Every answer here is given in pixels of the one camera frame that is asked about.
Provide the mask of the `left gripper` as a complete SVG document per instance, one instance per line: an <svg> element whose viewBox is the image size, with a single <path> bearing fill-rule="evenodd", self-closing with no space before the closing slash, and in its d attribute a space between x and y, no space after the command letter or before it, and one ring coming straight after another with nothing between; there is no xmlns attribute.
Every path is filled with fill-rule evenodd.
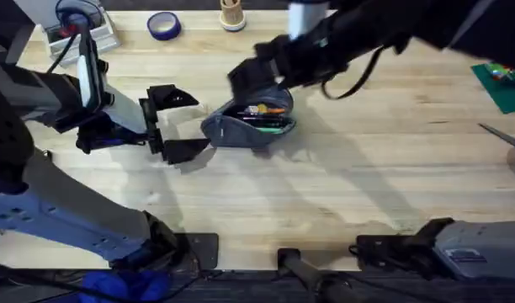
<svg viewBox="0 0 515 303"><path fill-rule="evenodd" d="M75 130L76 147L89 154L94 150L123 145L143 146L153 138L149 132L142 107L102 77L104 101L98 109L82 103L78 79L57 75L50 90L60 108L52 127L60 132ZM195 106L199 101L174 84L152 86L147 95L156 110ZM162 158L170 165L195 159L210 143L209 139L167 140L163 143Z"/></svg>

